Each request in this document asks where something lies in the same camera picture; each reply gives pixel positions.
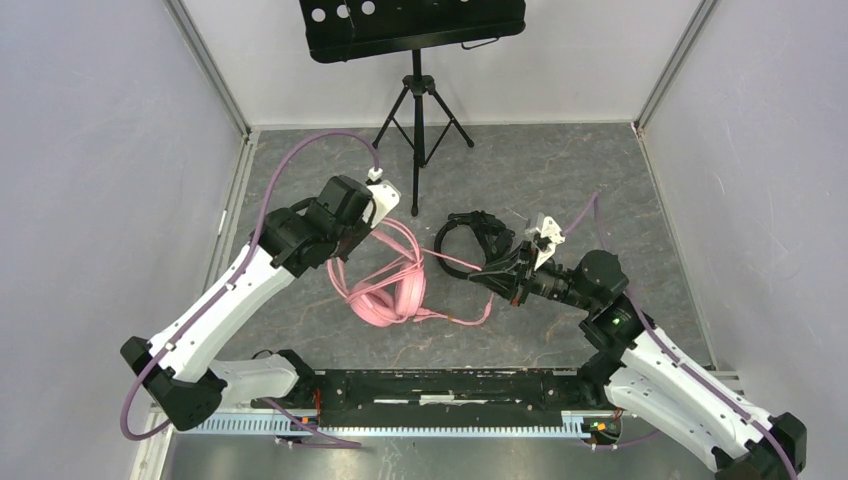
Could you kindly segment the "pink headphones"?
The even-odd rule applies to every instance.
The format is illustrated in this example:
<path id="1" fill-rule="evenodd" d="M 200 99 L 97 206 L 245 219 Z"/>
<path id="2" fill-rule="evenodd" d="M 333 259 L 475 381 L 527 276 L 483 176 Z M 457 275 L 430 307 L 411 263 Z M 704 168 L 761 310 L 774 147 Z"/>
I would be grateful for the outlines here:
<path id="1" fill-rule="evenodd" d="M 427 280 L 422 248 L 405 224 L 391 218 L 382 224 L 401 234 L 405 242 L 400 243 L 379 229 L 371 235 L 398 257 L 353 286 L 346 283 L 344 261 L 329 260 L 326 267 L 332 286 L 352 311 L 372 326 L 385 328 L 435 317 L 435 312 L 423 306 Z"/>

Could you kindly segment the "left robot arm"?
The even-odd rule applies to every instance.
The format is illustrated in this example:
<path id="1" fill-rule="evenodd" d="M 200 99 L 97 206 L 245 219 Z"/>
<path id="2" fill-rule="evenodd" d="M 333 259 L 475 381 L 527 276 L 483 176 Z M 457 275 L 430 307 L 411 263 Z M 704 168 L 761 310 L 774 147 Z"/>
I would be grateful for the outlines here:
<path id="1" fill-rule="evenodd" d="M 163 410 L 165 427 L 196 428 L 220 407 L 280 398 L 306 405 L 313 379 L 280 354 L 264 360 L 221 362 L 216 356 L 230 338 L 274 295 L 304 272 L 327 262 L 344 262 L 369 235 L 383 239 L 378 225 L 402 230 L 390 218 L 399 191 L 371 170 L 366 183 L 334 176 L 316 197 L 291 207 L 260 212 L 249 242 L 227 273 L 180 318 L 150 339 L 133 336 L 120 354 L 136 375 L 121 413 L 130 440 L 145 439 L 128 427 L 128 411 L 139 389 Z"/>

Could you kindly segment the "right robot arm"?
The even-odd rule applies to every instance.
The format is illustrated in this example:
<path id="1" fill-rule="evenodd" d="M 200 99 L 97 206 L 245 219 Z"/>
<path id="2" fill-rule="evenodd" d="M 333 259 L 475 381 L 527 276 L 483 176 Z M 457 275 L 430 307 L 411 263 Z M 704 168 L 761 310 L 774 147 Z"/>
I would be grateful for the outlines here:
<path id="1" fill-rule="evenodd" d="M 587 312 L 580 328 L 597 352 L 577 372 L 585 405 L 636 414 L 717 479 L 798 478 L 807 463 L 803 422 L 754 405 L 685 354 L 626 293 L 616 255 L 592 250 L 568 269 L 538 265 L 538 254 L 524 241 L 468 278 L 514 306 L 537 295 Z"/>

